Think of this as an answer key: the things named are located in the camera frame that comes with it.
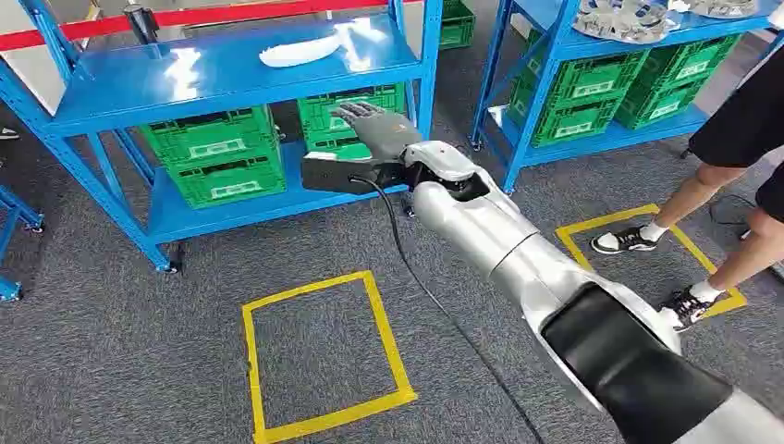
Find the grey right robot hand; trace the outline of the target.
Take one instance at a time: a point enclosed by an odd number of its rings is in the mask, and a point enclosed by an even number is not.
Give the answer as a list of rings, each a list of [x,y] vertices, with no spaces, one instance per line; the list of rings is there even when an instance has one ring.
[[[406,117],[367,102],[342,103],[330,114],[344,120],[375,159],[399,158],[409,145],[424,141]]]

